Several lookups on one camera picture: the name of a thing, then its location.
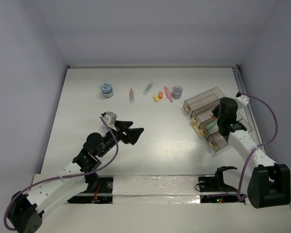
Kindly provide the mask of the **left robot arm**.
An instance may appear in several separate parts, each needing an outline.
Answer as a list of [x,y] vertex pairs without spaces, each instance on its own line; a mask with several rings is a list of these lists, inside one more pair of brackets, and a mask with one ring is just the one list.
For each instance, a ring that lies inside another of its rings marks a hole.
[[115,121],[111,127],[104,122],[108,132],[88,135],[79,154],[56,176],[15,193],[4,213],[5,228],[34,233],[57,207],[83,191],[94,191],[99,180],[97,172],[112,163],[102,165],[99,158],[113,147],[118,148],[119,142],[134,145],[143,133],[143,128],[132,128],[132,124],[131,121]]

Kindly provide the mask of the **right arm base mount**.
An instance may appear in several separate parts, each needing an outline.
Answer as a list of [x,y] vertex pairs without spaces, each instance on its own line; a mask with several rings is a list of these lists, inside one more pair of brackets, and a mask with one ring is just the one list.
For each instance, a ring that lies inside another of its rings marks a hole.
[[224,181],[224,172],[236,170],[234,166],[222,166],[217,168],[213,175],[198,177],[195,190],[200,193],[200,203],[243,203],[245,200],[238,199],[238,189],[228,185]]

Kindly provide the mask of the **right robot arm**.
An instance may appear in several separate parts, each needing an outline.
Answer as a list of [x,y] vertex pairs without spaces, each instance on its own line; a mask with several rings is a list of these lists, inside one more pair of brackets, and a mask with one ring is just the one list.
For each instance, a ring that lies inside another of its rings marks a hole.
[[238,93],[223,97],[212,110],[219,134],[244,159],[237,198],[249,199],[256,208],[288,205],[291,202],[291,172],[287,165],[278,164],[256,144],[247,128],[237,120],[237,112],[248,105],[251,96]]

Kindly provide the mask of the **pink highlighter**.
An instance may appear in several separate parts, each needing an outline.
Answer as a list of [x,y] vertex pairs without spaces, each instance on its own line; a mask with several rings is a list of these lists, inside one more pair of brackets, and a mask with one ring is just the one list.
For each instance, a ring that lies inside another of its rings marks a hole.
[[165,91],[166,97],[170,100],[170,102],[173,102],[173,97],[172,97],[172,94],[171,94],[169,88],[167,86],[165,86],[163,89]]

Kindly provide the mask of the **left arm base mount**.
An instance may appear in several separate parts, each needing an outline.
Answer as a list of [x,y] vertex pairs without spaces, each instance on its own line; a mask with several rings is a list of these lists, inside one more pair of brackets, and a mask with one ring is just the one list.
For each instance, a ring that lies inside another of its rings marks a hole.
[[88,187],[68,201],[70,204],[112,204],[113,176],[102,176],[94,188]]

